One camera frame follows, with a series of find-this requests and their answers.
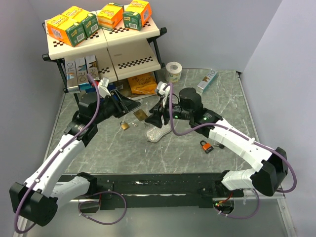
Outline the large brass padlock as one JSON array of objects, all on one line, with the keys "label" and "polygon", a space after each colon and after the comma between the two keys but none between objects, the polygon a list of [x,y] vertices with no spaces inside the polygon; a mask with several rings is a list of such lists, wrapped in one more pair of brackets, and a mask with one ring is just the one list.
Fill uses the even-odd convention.
[{"label": "large brass padlock", "polygon": [[139,121],[144,121],[148,117],[143,109],[138,109],[134,111],[133,114]]}]

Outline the small brass padlock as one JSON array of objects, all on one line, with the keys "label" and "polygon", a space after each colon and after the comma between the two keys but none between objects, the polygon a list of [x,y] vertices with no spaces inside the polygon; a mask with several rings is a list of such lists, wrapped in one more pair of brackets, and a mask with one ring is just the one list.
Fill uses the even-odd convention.
[{"label": "small brass padlock", "polygon": [[121,126],[121,128],[122,128],[123,131],[125,131],[125,130],[127,130],[127,129],[130,128],[129,124],[126,123],[126,122],[123,121],[123,120],[120,122],[120,126]]}]

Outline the orange black padlock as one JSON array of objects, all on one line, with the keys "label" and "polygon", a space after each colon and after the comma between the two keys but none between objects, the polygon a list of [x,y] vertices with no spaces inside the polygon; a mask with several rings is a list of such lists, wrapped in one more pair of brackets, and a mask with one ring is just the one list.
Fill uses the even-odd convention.
[{"label": "orange black padlock", "polygon": [[214,150],[214,147],[210,143],[208,143],[204,140],[200,141],[200,145],[206,154],[208,154]]}]

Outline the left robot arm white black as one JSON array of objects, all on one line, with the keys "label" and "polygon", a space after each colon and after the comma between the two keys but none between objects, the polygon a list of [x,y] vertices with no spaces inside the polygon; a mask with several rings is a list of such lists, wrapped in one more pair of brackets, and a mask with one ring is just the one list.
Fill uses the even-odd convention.
[{"label": "left robot arm white black", "polygon": [[9,194],[16,216],[43,227],[70,200],[83,195],[95,197],[97,178],[88,173],[81,172],[59,187],[56,183],[72,160],[90,143],[99,123],[110,117],[121,118],[140,106],[140,102],[123,96],[116,89],[105,96],[96,92],[84,94],[55,150],[23,184],[15,182],[11,186]]}]

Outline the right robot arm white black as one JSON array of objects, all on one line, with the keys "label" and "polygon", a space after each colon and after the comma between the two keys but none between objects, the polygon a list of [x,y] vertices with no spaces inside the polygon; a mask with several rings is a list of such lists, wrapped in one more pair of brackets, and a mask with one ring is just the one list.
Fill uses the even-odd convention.
[{"label": "right robot arm white black", "polygon": [[192,87],[179,92],[179,101],[172,102],[172,89],[162,83],[155,89],[160,100],[150,109],[146,122],[158,128],[175,119],[187,120],[191,127],[187,133],[195,131],[214,140],[237,154],[251,168],[241,171],[224,171],[220,182],[216,184],[216,193],[228,196],[237,189],[256,189],[261,194],[271,197],[288,174],[286,151],[278,147],[272,149],[250,138],[216,112],[203,106],[201,96]]}]

